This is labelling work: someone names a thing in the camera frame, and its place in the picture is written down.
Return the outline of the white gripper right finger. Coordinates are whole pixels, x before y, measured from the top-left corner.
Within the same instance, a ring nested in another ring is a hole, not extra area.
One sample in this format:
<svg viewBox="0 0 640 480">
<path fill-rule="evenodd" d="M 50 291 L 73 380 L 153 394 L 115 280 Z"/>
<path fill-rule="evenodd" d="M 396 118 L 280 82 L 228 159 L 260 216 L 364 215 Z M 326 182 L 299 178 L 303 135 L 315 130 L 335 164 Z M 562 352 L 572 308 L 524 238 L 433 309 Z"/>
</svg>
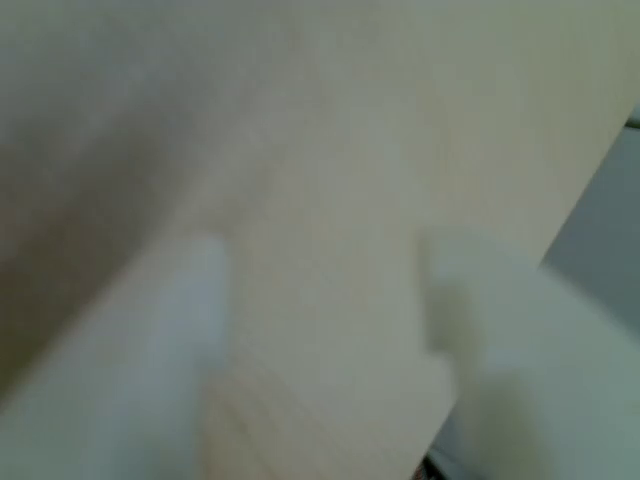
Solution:
<svg viewBox="0 0 640 480">
<path fill-rule="evenodd" d="M 425 231 L 428 346 L 449 363 L 459 434 L 487 479 L 635 479 L 639 342 L 552 270 L 483 235 Z"/>
</svg>

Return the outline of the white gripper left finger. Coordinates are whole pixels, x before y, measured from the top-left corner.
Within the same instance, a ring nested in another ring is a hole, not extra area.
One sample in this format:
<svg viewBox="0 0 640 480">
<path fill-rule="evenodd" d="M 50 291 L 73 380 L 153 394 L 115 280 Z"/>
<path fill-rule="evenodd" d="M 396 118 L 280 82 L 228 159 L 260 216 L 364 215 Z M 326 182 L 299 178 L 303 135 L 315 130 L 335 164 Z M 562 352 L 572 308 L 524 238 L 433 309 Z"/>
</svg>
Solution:
<svg viewBox="0 0 640 480">
<path fill-rule="evenodd" d="M 1 406 L 5 479 L 200 479 L 230 257 L 199 234 L 133 261 Z"/>
</svg>

